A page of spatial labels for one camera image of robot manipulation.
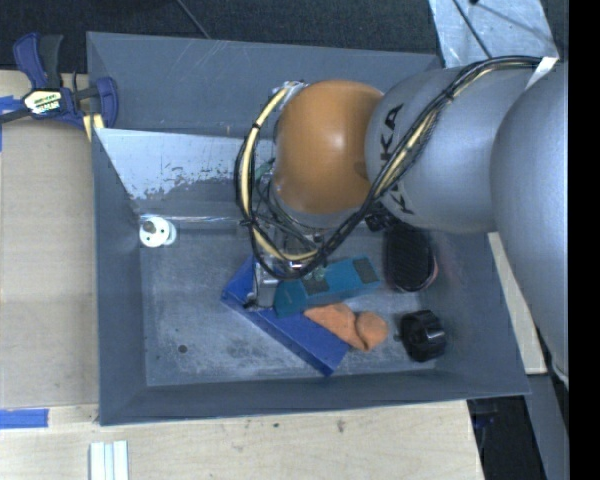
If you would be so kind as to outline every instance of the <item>blue block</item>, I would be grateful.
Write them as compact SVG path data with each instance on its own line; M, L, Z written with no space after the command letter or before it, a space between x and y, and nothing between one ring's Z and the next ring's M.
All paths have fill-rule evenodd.
M366 256L331 263L323 279L296 279L278 284L273 306L279 317L288 317L313 306L333 304L369 293L380 286L380 278Z
M244 309L247 295L253 286L253 262L253 256L247 258L231 278L222 291L222 302L248 318L323 375L331 375L349 350L346 342L302 314L278 318L273 309Z

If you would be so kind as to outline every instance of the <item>white knob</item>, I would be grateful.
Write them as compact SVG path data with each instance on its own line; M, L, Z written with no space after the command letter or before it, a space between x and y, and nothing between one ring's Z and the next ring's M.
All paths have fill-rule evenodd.
M162 217L151 217L140 225L140 242L147 247L171 245L176 234L176 227Z

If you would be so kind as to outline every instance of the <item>cable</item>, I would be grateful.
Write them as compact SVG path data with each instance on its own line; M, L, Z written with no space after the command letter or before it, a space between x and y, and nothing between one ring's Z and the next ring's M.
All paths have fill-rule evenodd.
M471 34L473 34L473 37L475 37L476 41L478 41L478 44L480 45L480 48L482 48L482 51L484 52L484 54L489 59L493 59L493 55L491 55L491 52L487 49L487 46L484 44L484 42L482 41L482 39L480 39L480 36L476 32L476 29L473 28L473 25L469 21L469 18L467 17L467 15L462 10L462 7L460 7L460 4L458 3L458 0L453 0L453 3L456 6L456 9L458 9L458 12L460 13L460 16L462 16L462 19L467 24L467 27L469 27L469 30L471 31Z
M175 1L178 2L178 5L182 8L182 10L184 11L184 13L189 17L189 19L193 22L193 24L196 27L198 27L198 29L200 30L200 32L202 32L202 35L204 37L206 37L207 39L211 39L211 36L209 34L207 34L207 31L200 24L200 22L196 19L196 17L189 10L189 8L185 5L185 3L182 0L175 0Z
M236 157L234 169L234 183L236 186L236 200L244 216L243 224L249 229L251 246L258 263L269 274L277 279L298 279L310 273L316 267L324 264L327 258L345 241L355 227L364 219L371 207L391 189L406 172L413 166L424 147L433 135L433 129L442 110L449 105L462 91L479 78L497 69L532 68L540 63L537 57L508 56L488 59L470 64L463 68L456 78L442 90L420 113L409 130L402 136L389 160L382 167L369 189L369 193L360 208L340 224L322 244L311 243L315 248L304 254L288 254L282 252L273 243L259 220L269 225L276 225L271 219L260 219L258 211L252 207L251 193L253 191L255 148L258 142L260 128L273 112L275 107L286 96L291 86L281 88L276 92L254 122L251 131L242 144ZM293 236L282 225L277 226L287 235ZM264 260L261 250L282 262L300 262L304 265L290 271L280 272L270 267Z

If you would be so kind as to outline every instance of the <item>gray bin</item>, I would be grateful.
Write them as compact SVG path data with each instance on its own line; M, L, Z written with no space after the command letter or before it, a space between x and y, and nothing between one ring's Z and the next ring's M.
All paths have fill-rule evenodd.
M236 142L285 80L347 78L387 91L438 67L435 57L115 34L89 34L88 53L92 81L112 76L120 94L121 129L103 130L92 147L102 424L528 392L486 235L433 234L440 273L421 293L385 284L352 299L354 310L381 313L391 335L371 353L348 353L324 378L220 301L250 252L228 174L165 190L167 158ZM152 169L164 176L149 177ZM175 217L175 244L140 245L147 213ZM381 234L361 227L337 257L367 254L382 272L383 247ZM434 311L449 338L445 355L427 363L409 359L396 340L401 316L418 309Z

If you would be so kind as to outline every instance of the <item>black floor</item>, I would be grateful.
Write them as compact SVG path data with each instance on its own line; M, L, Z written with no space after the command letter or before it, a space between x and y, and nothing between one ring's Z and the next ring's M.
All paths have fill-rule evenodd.
M213 38L437 52L427 0L183 1ZM568 0L541 2L558 51L568 59ZM13 42L38 31L65 36L61 71L86 72L89 30L201 37L175 0L0 0L0 67L13 68ZM477 431L487 479L543 479L523 399L495 400L492 408L486 435Z

